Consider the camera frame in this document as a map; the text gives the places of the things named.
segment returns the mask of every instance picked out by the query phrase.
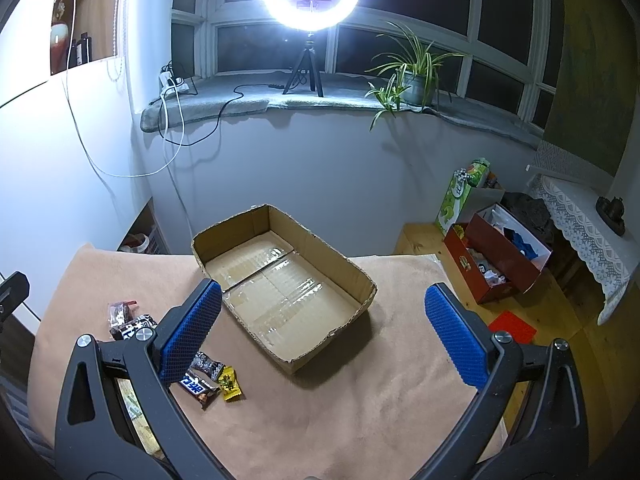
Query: blue textured pad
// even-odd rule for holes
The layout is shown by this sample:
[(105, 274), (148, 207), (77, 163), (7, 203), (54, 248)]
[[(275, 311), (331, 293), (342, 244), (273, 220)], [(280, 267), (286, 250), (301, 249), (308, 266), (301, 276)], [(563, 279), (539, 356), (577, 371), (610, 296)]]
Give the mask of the blue textured pad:
[(424, 311), (462, 380), (481, 390), (489, 379), (484, 350), (449, 299), (435, 285), (431, 285), (424, 295)]
[(184, 378), (221, 306), (222, 290), (216, 282), (211, 282), (162, 348), (158, 376), (163, 384), (177, 383)]

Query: lace tablecloth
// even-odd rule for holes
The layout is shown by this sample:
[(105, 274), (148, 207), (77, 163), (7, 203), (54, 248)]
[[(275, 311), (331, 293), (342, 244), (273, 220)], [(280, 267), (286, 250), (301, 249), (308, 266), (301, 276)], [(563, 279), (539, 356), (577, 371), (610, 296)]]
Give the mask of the lace tablecloth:
[(605, 303), (598, 324), (603, 324), (624, 296), (640, 262), (638, 244), (628, 232), (619, 237), (607, 227), (596, 211), (598, 194), (585, 186), (539, 175), (529, 194), (545, 201), (556, 227), (602, 285)]

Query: cardboard box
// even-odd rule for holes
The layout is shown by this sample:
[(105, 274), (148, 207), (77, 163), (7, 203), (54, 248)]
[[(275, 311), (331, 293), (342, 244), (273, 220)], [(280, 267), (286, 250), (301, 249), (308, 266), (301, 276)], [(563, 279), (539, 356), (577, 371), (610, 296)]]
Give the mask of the cardboard box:
[(502, 188), (471, 187), (468, 182), (453, 176), (440, 206), (436, 225), (446, 236), (453, 224), (469, 222), (476, 211), (500, 202), (503, 196)]
[[(458, 225), (465, 231), (468, 227), (468, 224)], [(478, 269), (478, 265), (476, 265), (476, 262), (466, 249), (465, 243), (460, 239), (455, 229), (449, 229), (447, 236), (444, 238), (444, 244), (451, 256), (453, 256), (476, 303), (482, 304), (488, 303), (489, 301), (502, 300), (503, 298), (508, 298), (518, 293), (518, 289), (511, 282), (501, 283), (495, 286), (490, 286), (486, 282), (482, 272)]]
[(376, 293), (360, 268), (271, 205), (206, 229), (192, 249), (231, 313), (288, 373), (328, 345)]
[[(531, 245), (537, 258), (528, 260), (498, 229), (492, 227), (496, 215), (505, 219), (506, 227), (518, 232), (523, 241)], [(551, 256), (551, 250), (499, 204), (476, 213), (465, 230), (465, 236), (471, 246), (484, 254), (521, 292), (531, 288)]]

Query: red cloth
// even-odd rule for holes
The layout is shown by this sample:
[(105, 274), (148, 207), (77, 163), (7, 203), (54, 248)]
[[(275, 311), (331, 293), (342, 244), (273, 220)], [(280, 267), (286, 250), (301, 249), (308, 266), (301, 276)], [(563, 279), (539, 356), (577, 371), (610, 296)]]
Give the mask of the red cloth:
[(530, 324), (525, 323), (508, 310), (505, 310), (489, 325), (489, 330), (491, 330), (491, 332), (506, 330), (513, 336), (513, 339), (520, 344), (531, 343), (533, 336), (535, 336), (537, 332)]

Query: potted plant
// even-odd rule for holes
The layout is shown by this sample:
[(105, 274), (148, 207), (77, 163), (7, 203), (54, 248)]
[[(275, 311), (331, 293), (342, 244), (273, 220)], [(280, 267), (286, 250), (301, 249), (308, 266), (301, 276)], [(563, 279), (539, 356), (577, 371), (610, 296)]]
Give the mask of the potted plant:
[(386, 84), (386, 87), (376, 88), (371, 83), (369, 83), (369, 86), (371, 87), (371, 90), (367, 92), (365, 97), (369, 97), (370, 95), (375, 96), (378, 102), (384, 108), (373, 117), (373, 121), (371, 121), (371, 126), (369, 127), (369, 131), (371, 131), (376, 125), (376, 121), (383, 113), (389, 112), (391, 113), (391, 115), (393, 115), (393, 117), (396, 116), (395, 112), (400, 111), (400, 96), (407, 90), (408, 87), (396, 84), (396, 74), (393, 74), (391, 76), (389, 82)]
[(433, 41), (425, 45), (420, 42), (420, 39), (409, 27), (393, 22), (387, 23), (402, 32), (402, 36), (408, 42), (408, 47), (390, 34), (377, 35), (377, 38), (386, 36), (394, 40), (402, 49), (402, 53), (382, 52), (377, 54), (372, 60), (387, 56), (391, 61), (367, 70), (367, 72), (378, 72), (377, 75), (380, 76), (389, 70), (394, 70), (398, 74), (398, 85), (406, 87), (400, 95), (400, 99), (407, 104), (424, 108), (426, 105), (431, 104), (434, 94), (436, 94), (437, 90), (440, 90), (438, 69), (442, 66), (444, 60), (447, 57), (464, 56), (464, 54), (447, 52), (436, 56), (430, 52)]

